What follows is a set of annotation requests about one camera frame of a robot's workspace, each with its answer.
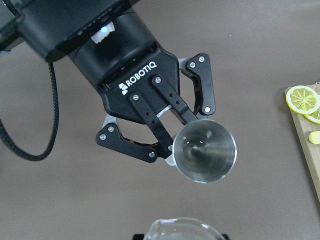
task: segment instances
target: yellow knob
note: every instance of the yellow knob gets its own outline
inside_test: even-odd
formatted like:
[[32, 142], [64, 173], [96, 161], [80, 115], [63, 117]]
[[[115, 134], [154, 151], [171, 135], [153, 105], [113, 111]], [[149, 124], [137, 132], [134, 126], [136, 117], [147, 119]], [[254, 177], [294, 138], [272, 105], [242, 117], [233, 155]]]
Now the yellow knob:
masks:
[[313, 131], [309, 135], [309, 140], [313, 144], [320, 144], [320, 131]]

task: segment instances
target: yellow object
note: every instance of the yellow object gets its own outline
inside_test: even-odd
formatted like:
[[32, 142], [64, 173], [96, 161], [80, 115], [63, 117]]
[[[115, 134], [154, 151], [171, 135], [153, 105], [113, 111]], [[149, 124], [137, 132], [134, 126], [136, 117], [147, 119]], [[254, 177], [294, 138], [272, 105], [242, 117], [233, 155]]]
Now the yellow object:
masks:
[[308, 86], [294, 86], [285, 95], [286, 103], [297, 114], [312, 114], [320, 107], [319, 95]]
[[306, 119], [315, 124], [320, 124], [320, 107], [311, 114], [304, 115]]
[[320, 144], [320, 131], [313, 131], [309, 135], [309, 140], [313, 144]]

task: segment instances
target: tabletop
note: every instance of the tabletop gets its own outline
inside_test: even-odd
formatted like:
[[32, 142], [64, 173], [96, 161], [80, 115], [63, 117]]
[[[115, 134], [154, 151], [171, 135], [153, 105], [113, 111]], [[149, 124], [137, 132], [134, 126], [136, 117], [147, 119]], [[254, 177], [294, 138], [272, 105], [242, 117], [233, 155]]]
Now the tabletop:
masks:
[[[210, 56], [216, 113], [238, 156], [221, 181], [200, 184], [163, 159], [147, 163], [98, 146], [106, 112], [65, 57], [54, 63], [60, 124], [49, 157], [28, 162], [0, 143], [1, 240], [130, 240], [157, 219], [197, 218], [232, 240], [315, 240], [320, 204], [284, 91], [320, 80], [320, 1], [141, 0], [135, 10], [178, 58]], [[192, 82], [181, 96], [193, 105]], [[13, 140], [41, 153], [52, 96], [46, 63], [23, 43], [0, 58], [0, 117]], [[174, 135], [180, 122], [161, 116]], [[129, 139], [146, 126], [119, 121]]]

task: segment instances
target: lemon slice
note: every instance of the lemon slice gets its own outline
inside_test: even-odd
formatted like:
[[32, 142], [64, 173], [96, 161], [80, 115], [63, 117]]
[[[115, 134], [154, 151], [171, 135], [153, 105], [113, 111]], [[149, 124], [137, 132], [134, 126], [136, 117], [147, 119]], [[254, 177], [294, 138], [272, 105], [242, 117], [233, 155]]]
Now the lemon slice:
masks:
[[312, 114], [320, 107], [319, 95], [308, 86], [294, 86], [285, 95], [289, 108], [297, 114]]
[[320, 124], [320, 107], [311, 114], [304, 115], [306, 119], [315, 124]]

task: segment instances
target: blue light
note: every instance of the blue light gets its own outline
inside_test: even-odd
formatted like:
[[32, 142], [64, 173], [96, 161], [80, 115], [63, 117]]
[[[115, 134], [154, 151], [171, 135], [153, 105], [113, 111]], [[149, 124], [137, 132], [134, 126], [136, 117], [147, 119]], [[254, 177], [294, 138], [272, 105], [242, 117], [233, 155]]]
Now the blue light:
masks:
[[107, 27], [107, 26], [103, 26], [103, 27], [100, 29], [100, 32], [101, 32], [101, 33], [106, 33], [106, 32], [108, 32], [108, 27]]

